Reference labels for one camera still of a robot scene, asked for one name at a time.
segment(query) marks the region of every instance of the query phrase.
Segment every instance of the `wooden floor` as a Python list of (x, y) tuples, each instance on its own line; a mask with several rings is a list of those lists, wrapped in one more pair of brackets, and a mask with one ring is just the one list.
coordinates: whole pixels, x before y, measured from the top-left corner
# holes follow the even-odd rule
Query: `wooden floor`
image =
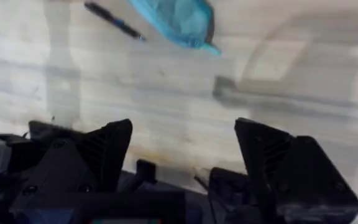
[(97, 2), (149, 41), (83, 1), (0, 0), (0, 132), (130, 118), (126, 169), (150, 159), (195, 189), (195, 167), (244, 172), (243, 116), (314, 136), (358, 194), (358, 1), (210, 0), (219, 57), (171, 44), (125, 0)]

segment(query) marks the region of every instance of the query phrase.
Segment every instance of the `screw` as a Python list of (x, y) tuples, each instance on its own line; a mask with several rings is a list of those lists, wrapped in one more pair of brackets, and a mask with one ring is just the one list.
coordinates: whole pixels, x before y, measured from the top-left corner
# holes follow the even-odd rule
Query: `screw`
[(37, 190), (38, 190), (38, 187), (36, 185), (28, 186), (23, 190), (23, 195), (25, 195), (25, 196), (32, 195), (32, 194), (36, 193)]

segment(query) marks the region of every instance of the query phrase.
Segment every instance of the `pen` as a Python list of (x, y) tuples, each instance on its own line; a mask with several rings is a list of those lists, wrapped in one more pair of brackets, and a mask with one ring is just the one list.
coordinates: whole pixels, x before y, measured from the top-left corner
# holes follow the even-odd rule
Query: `pen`
[(130, 28), (129, 26), (127, 26), (124, 21), (114, 17), (109, 11), (107, 11), (106, 9), (104, 9), (103, 7), (101, 7), (100, 5), (94, 3), (94, 2), (86, 2), (85, 3), (85, 8), (87, 8), (89, 11), (91, 11), (93, 14), (96, 14), (97, 16), (103, 18), (104, 20), (108, 21), (109, 23), (111, 23), (112, 25), (120, 28), (120, 30), (122, 30), (125, 34), (141, 40), (141, 41), (145, 41), (145, 38), (142, 36), (142, 34), (140, 34), (139, 32), (137, 32), (136, 30)]

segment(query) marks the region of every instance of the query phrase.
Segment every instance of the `blue cloth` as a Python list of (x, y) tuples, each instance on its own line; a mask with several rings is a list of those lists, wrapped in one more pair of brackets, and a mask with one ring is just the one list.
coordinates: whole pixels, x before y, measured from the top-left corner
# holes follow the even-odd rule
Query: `blue cloth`
[(203, 0), (128, 0), (167, 39), (182, 46), (221, 52), (205, 42), (213, 13)]

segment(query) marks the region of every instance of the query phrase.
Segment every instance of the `black plastic part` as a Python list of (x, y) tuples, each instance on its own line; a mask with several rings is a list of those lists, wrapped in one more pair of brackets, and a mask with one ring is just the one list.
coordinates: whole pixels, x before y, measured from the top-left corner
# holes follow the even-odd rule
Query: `black plastic part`
[(343, 223), (358, 198), (311, 137), (297, 137), (244, 118), (236, 134), (264, 223)]
[(144, 182), (155, 184), (157, 182), (157, 180), (155, 179), (155, 174), (156, 174), (156, 168), (154, 163), (139, 159), (136, 162), (135, 176), (125, 185), (122, 191), (134, 192)]
[(132, 123), (125, 119), (87, 133), (77, 142), (78, 151), (99, 181), (98, 191), (117, 190), (131, 135)]
[(252, 204), (248, 176), (214, 167), (209, 173), (209, 190), (216, 192), (227, 206)]

